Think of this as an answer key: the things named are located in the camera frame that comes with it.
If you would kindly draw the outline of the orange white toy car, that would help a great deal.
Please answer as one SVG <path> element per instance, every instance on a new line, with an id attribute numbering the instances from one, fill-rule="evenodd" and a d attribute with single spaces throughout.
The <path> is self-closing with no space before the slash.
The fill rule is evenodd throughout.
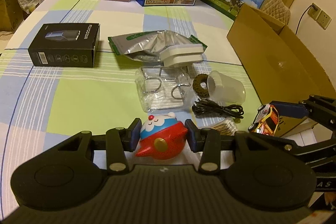
<path id="1" fill-rule="evenodd" d="M 253 123 L 248 127 L 248 131 L 274 136 L 278 129 L 279 122 L 279 114 L 273 104 L 261 105 L 258 108 L 258 113 Z"/>

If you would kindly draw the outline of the plaid bed sheet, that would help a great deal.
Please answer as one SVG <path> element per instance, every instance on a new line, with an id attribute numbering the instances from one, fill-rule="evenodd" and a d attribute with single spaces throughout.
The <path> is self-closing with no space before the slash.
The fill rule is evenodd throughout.
<path id="1" fill-rule="evenodd" d="M 93 68 L 35 67 L 28 47 L 45 23 L 99 23 Z M 227 40 L 232 20 L 201 1 L 194 6 L 142 7 L 137 2 L 45 0 L 16 30 L 1 54 L 1 217 L 17 207 L 10 178 L 17 166 L 82 130 L 99 135 L 145 118 L 134 82 L 140 66 L 115 55 L 110 36 L 172 30 L 205 43 L 192 75 L 219 71 L 246 90 L 240 129 L 260 100 Z"/>

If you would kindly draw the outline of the wall socket with plug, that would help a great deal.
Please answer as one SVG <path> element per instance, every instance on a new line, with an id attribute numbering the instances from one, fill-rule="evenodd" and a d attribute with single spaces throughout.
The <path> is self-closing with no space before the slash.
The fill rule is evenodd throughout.
<path id="1" fill-rule="evenodd" d="M 301 17 L 299 18 L 299 21 L 297 23 L 297 27 L 295 29 L 295 34 L 298 33 L 299 26 L 301 24 L 301 21 L 304 17 L 304 15 L 308 15 L 311 17 L 311 19 L 315 20 L 320 27 L 322 27 L 324 30 L 327 29 L 330 22 L 332 21 L 332 18 L 327 15 L 326 12 L 321 10 L 315 3 L 312 3 L 309 7 L 306 8 L 306 10 L 302 13 Z"/>

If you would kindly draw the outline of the quilted beige cushion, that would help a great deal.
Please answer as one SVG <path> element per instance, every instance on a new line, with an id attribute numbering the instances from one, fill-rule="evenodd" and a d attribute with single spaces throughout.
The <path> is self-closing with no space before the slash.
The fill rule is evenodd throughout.
<path id="1" fill-rule="evenodd" d="M 264 0 L 259 9 L 284 24 L 290 21 L 290 9 L 282 0 Z"/>

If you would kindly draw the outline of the silver green tea pouch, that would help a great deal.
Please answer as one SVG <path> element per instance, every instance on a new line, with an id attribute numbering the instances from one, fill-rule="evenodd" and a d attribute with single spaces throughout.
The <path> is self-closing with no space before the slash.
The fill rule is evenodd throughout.
<path id="1" fill-rule="evenodd" d="M 160 63 L 159 54 L 170 47 L 200 46 L 204 51 L 207 46 L 191 35 L 185 37 L 170 30 L 147 31 L 132 34 L 112 36 L 108 38 L 109 45 L 116 55 L 124 55 L 135 61 Z"/>

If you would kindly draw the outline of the white plastic adapter block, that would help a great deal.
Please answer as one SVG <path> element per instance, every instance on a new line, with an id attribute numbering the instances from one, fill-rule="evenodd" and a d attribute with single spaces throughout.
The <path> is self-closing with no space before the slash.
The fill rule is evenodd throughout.
<path id="1" fill-rule="evenodd" d="M 165 67 L 182 67 L 203 60 L 204 48 L 201 44 L 182 44 L 167 47 L 159 54 Z"/>

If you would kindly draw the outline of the black razor box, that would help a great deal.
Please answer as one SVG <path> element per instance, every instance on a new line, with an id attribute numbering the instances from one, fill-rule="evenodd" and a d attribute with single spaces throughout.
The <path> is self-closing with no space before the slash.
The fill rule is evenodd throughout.
<path id="1" fill-rule="evenodd" d="M 28 52 L 36 67 L 92 68 L 99 41 L 98 23 L 46 23 Z"/>

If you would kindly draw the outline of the clear bag with hooks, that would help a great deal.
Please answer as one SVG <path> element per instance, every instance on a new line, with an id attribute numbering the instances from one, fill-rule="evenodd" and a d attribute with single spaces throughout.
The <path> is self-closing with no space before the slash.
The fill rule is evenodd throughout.
<path id="1" fill-rule="evenodd" d="M 186 110 L 196 99 L 191 77 L 180 68 L 140 67 L 135 84 L 146 113 Z"/>

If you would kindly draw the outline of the brown cardboard box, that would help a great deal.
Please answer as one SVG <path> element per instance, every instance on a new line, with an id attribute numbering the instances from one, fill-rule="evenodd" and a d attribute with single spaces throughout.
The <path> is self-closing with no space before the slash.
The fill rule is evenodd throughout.
<path id="1" fill-rule="evenodd" d="M 262 104 L 297 103 L 311 95 L 335 98 L 331 80 L 310 50 L 266 13 L 242 5 L 227 39 Z"/>

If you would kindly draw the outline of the translucent plastic cup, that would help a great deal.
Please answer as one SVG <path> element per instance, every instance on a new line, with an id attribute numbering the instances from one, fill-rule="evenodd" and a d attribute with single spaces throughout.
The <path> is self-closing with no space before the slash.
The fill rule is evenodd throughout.
<path id="1" fill-rule="evenodd" d="M 243 104 L 246 99 L 242 82 L 227 75 L 212 71 L 207 78 L 207 90 L 211 100 L 217 103 Z"/>

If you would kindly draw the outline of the red blue cartoon toy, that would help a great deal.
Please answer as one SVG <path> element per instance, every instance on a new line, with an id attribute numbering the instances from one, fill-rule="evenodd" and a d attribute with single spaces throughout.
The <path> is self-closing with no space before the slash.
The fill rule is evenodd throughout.
<path id="1" fill-rule="evenodd" d="M 137 157 L 169 160 L 185 147 L 188 129 L 177 120 L 175 113 L 149 115 L 140 131 Z"/>

